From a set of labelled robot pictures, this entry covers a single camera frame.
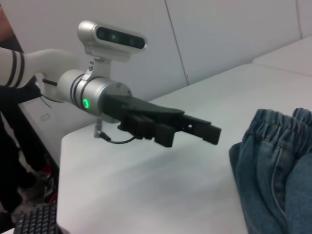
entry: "blue denim fabric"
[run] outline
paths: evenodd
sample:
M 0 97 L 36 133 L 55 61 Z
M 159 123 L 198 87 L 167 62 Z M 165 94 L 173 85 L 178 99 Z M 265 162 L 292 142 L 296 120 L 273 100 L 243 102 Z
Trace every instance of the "blue denim fabric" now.
M 258 110 L 230 161 L 249 234 L 312 233 L 312 115 Z

